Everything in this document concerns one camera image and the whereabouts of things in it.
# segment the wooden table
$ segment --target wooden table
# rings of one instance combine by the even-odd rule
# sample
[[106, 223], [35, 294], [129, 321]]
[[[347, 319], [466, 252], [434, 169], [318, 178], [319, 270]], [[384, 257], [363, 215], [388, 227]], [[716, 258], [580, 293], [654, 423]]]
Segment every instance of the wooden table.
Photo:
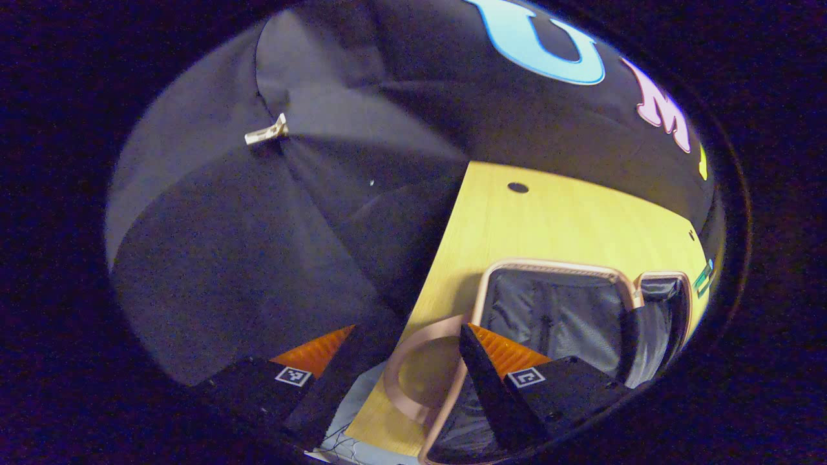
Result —
[[[525, 185], [528, 192], [515, 192], [509, 183]], [[666, 270], [683, 271], [694, 280], [706, 265], [690, 222], [669, 210], [581, 180], [471, 162], [401, 339], [469, 311], [483, 271], [510, 257], [607, 266], [630, 280], [645, 271]], [[690, 334], [709, 298], [708, 294], [700, 299], [692, 295], [695, 310], [690, 316]], [[412, 398], [438, 405], [458, 360], [456, 343], [434, 343], [411, 356], [400, 383]], [[424, 433], [421, 425], [390, 404], [382, 381], [346, 432], [407, 455], [418, 454]]]

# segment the pink letter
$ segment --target pink letter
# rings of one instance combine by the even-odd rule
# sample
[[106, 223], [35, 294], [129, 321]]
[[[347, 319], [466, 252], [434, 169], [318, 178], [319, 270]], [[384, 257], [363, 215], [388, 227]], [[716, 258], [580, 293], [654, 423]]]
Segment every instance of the pink letter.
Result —
[[675, 137], [677, 145], [686, 153], [689, 153], [689, 130], [686, 128], [686, 120], [683, 113], [672, 102], [669, 97], [663, 94], [657, 88], [654, 82], [639, 70], [635, 65], [632, 65], [626, 59], [621, 60], [632, 70], [635, 77], [638, 78], [640, 84], [640, 93], [643, 96], [643, 102], [638, 104], [638, 114], [641, 118], [646, 120], [649, 124], [658, 127], [663, 124], [663, 129], [667, 134], [672, 134]]

